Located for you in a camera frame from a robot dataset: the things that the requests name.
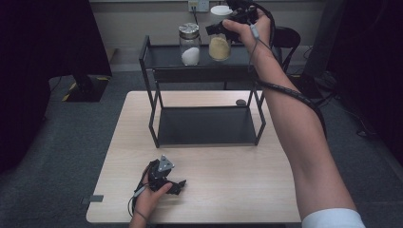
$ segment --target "gray carpet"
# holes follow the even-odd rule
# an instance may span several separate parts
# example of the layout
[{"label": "gray carpet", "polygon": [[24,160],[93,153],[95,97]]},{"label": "gray carpet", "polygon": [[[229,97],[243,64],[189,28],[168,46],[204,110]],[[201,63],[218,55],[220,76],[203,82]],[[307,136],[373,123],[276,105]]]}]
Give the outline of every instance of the gray carpet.
[{"label": "gray carpet", "polygon": [[[50,80],[50,86],[58,81]],[[143,78],[140,72],[115,72],[99,103],[61,102],[72,83],[71,77],[62,78],[28,154],[16,169],[0,174],[0,227],[127,227],[88,223],[81,200],[93,193],[126,93],[144,90]],[[222,89],[222,84],[163,89]],[[358,120],[344,108],[332,99],[321,109],[358,211],[367,227],[403,227],[403,182],[385,160],[388,151],[380,141],[357,136]]]}]

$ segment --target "chair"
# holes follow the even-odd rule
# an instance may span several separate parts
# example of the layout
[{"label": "chair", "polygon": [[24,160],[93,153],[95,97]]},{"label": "chair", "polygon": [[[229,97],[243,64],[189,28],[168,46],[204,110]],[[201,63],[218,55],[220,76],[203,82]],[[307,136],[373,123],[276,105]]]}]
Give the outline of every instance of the chair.
[{"label": "chair", "polygon": [[[278,53],[278,63],[281,65],[284,72],[287,72],[291,58],[298,48],[300,41],[301,37],[299,36],[298,32],[292,28],[276,27],[273,48],[275,49],[274,51]],[[288,52],[287,57],[282,60],[282,51],[286,48],[290,49],[290,52]]]}]

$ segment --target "bottle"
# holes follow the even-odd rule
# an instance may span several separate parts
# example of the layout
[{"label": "bottle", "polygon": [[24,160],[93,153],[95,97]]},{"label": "bottle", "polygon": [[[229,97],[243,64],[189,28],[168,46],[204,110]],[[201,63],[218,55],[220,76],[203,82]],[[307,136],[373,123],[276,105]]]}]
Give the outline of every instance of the bottle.
[{"label": "bottle", "polygon": [[210,35],[208,54],[213,60],[224,61],[231,55],[231,42],[224,34]]},{"label": "bottle", "polygon": [[179,44],[182,62],[186,66],[197,65],[200,58],[199,26],[194,23],[179,26]]},{"label": "bottle", "polygon": [[[218,24],[223,19],[228,18],[232,10],[228,6],[215,6],[210,10],[210,18],[212,24]],[[231,41],[227,40],[225,35],[212,34],[210,35],[210,43],[208,53],[213,60],[224,61],[231,55]]]}]

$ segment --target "human hand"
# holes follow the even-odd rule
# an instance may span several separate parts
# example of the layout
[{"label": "human hand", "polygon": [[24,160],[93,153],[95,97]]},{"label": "human hand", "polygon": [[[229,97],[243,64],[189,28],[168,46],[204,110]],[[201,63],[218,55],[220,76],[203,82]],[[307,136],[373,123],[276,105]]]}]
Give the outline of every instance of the human hand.
[{"label": "human hand", "polygon": [[166,183],[163,187],[161,187],[158,191],[153,192],[148,187],[147,183],[148,183],[148,172],[144,176],[143,184],[145,184],[145,189],[137,197],[135,211],[133,212],[133,220],[131,221],[131,223],[137,223],[134,219],[135,217],[143,219],[142,222],[148,222],[148,219],[152,214],[152,212],[154,211],[155,207],[157,206],[161,196],[167,193],[169,189],[172,187],[172,183],[169,182]]},{"label": "human hand", "polygon": [[258,9],[257,12],[259,19],[255,23],[255,27],[259,33],[260,41],[255,39],[249,25],[240,24],[228,19],[222,21],[222,24],[226,29],[234,31],[240,35],[240,40],[246,46],[249,54],[252,55],[252,60],[257,59],[262,53],[273,55],[269,48],[266,47],[269,46],[270,41],[270,19],[262,10]]}]

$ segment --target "black shelf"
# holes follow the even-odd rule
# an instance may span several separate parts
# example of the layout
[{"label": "black shelf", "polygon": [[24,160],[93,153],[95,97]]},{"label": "black shelf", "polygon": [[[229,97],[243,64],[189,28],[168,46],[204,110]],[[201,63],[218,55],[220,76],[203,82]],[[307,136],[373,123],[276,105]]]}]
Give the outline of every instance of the black shelf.
[{"label": "black shelf", "polygon": [[160,144],[255,144],[247,106],[166,107],[161,112]]},{"label": "black shelf", "polygon": [[[139,62],[152,107],[149,129],[156,147],[183,144],[254,144],[259,143],[266,125],[261,110],[263,97],[259,98],[256,85],[250,90],[246,105],[169,107],[163,105],[160,83],[208,83],[208,82],[253,82],[249,55],[244,46],[231,47],[231,56],[217,62],[210,58],[208,46],[201,46],[199,64],[185,66],[179,46],[152,46],[145,36]],[[156,85],[153,96],[150,81]],[[250,104],[255,98],[261,126],[256,133]],[[161,107],[159,132],[154,130],[157,105]]]}]

